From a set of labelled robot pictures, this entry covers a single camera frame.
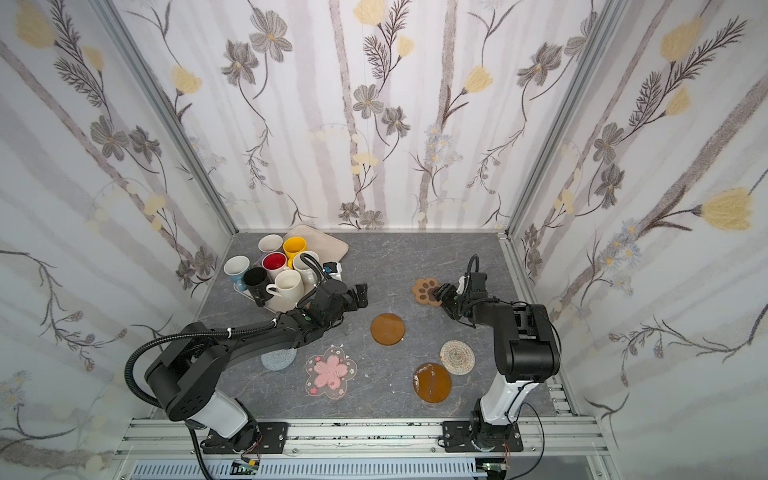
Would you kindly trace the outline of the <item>brown paw print coaster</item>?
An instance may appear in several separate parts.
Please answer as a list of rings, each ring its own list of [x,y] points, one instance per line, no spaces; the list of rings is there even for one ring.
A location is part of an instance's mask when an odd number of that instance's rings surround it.
[[[440,307],[441,301],[436,297],[436,292],[439,288],[439,281],[435,278],[428,277],[418,279],[411,288],[411,292],[418,304]]]

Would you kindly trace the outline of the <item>brown round wooden coaster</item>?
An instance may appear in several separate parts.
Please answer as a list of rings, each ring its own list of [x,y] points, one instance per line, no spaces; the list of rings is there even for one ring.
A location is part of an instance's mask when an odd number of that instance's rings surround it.
[[[405,323],[399,316],[392,313],[378,315],[372,321],[371,335],[380,345],[395,345],[404,338]]]

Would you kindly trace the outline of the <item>white woven rope coaster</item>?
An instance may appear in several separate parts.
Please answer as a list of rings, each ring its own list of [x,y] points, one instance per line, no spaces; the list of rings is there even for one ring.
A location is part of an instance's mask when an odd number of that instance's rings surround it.
[[[458,340],[447,341],[440,349],[440,360],[452,375],[464,376],[475,366],[475,354],[471,347]]]

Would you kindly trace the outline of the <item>pink cherry blossom coaster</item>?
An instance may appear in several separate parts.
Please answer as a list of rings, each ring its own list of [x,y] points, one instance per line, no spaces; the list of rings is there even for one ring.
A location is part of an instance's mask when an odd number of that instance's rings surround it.
[[[356,362],[342,347],[331,346],[322,355],[310,357],[304,365],[308,378],[304,383],[309,396],[339,400],[348,392],[348,383],[359,372]]]

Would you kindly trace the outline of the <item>grey blue round coaster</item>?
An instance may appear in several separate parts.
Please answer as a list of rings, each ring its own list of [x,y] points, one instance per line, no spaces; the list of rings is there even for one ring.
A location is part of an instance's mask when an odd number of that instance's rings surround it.
[[[291,366],[296,356],[295,349],[282,349],[263,354],[260,361],[269,371],[281,371]]]

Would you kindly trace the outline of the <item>glossy amber round coaster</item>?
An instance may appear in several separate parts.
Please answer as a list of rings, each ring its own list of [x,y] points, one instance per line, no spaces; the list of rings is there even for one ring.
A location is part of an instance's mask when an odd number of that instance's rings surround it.
[[[416,395],[427,403],[440,403],[447,399],[452,390],[452,380],[448,370],[436,363],[425,363],[413,374],[413,386]]]

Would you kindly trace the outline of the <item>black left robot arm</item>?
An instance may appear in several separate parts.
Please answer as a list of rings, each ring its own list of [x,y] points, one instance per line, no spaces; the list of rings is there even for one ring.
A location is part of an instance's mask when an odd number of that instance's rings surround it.
[[[312,343],[346,313],[367,306],[366,284],[349,287],[326,279],[295,308],[268,322],[227,329],[194,322],[179,333],[145,343],[125,364],[125,384],[138,399],[162,409],[170,420],[209,428],[230,440],[248,430],[254,432],[257,423],[239,402],[217,391],[227,368],[272,351]]]

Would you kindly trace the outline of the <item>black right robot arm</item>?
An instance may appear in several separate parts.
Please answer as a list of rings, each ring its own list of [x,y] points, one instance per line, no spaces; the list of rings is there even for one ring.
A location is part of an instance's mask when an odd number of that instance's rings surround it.
[[[457,285],[442,285],[435,292],[451,319],[492,328],[497,369],[469,420],[442,423],[438,444],[448,453],[522,451],[517,420],[526,396],[560,369],[558,334],[546,308],[496,298],[485,289],[486,279],[484,273],[466,273]]]

